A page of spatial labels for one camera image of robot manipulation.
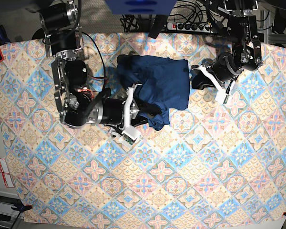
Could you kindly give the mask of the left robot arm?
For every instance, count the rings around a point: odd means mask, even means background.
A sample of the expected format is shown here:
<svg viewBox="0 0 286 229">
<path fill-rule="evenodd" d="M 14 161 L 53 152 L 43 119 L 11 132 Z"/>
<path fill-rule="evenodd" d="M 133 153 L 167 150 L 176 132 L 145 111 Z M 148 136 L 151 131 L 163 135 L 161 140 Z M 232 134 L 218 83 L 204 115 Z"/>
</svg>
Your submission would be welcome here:
<svg viewBox="0 0 286 229">
<path fill-rule="evenodd" d="M 257 1 L 225 0 L 223 5 L 229 12 L 226 29 L 232 52 L 221 53 L 212 64 L 191 67 L 197 72 L 191 79 L 192 88 L 216 88 L 215 100 L 220 104 L 229 101 L 237 78 L 244 70 L 253 72 L 263 63 L 256 16 L 252 14 L 258 9 Z"/>
</svg>

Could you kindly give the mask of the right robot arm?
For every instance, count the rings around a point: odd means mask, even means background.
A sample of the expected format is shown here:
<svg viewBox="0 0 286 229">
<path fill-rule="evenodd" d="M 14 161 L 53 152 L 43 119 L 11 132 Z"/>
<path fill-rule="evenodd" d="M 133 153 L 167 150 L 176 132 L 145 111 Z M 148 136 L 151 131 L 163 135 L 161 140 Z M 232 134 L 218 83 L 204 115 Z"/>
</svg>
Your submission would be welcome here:
<svg viewBox="0 0 286 229">
<path fill-rule="evenodd" d="M 80 1 L 68 0 L 39 10 L 46 55 L 54 57 L 51 69 L 60 122 L 73 129 L 85 124 L 102 124 L 110 128 L 114 137 L 136 140 L 140 134 L 135 128 L 160 115 L 161 109 L 134 96 L 138 84 L 127 88 L 124 99 L 111 98 L 111 89 L 107 87 L 98 93 L 89 88 L 83 57 L 81 9 Z"/>
</svg>

